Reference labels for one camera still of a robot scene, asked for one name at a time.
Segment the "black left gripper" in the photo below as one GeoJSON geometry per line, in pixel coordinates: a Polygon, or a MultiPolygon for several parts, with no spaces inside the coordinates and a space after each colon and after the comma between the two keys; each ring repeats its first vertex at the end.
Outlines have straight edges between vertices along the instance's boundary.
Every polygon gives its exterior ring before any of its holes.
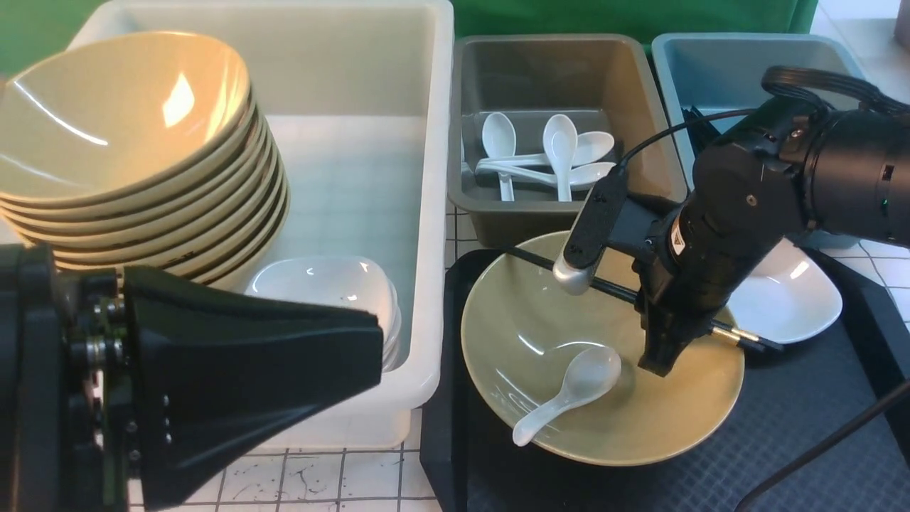
{"type": "Polygon", "coordinates": [[[122,286],[143,502],[182,505],[275,435],[380,383],[370,312],[205,287],[152,267],[122,286]]]}

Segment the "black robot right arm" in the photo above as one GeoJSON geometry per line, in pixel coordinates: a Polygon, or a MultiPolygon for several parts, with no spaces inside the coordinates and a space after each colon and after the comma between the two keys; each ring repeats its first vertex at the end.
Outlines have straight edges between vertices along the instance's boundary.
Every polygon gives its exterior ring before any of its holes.
{"type": "Polygon", "coordinates": [[[769,100],[735,111],[692,167],[683,202],[633,193],[628,163],[686,123],[627,150],[597,181],[552,267],[583,294],[608,249],[633,258],[646,332],[639,366],[666,376],[732,292],[789,235],[829,231],[908,246],[908,105],[865,79],[775,65],[769,100]]]}

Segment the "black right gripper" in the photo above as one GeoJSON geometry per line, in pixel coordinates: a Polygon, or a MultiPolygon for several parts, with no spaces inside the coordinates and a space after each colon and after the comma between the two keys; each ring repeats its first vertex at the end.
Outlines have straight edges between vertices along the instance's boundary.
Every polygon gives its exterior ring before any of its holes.
{"type": "Polygon", "coordinates": [[[711,229],[712,201],[703,191],[683,202],[627,192],[604,253],[617,250],[638,265],[634,308],[646,334],[640,369],[667,376],[683,350],[711,331],[712,292],[695,240],[711,229]]]}

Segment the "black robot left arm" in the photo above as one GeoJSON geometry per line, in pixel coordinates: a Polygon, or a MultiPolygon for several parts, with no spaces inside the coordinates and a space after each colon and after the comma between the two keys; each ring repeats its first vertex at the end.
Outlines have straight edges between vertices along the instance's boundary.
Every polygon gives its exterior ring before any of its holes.
{"type": "Polygon", "coordinates": [[[176,508],[238,458],[378,385],[368,312],[154,267],[59,272],[2,246],[2,509],[176,508]]]}

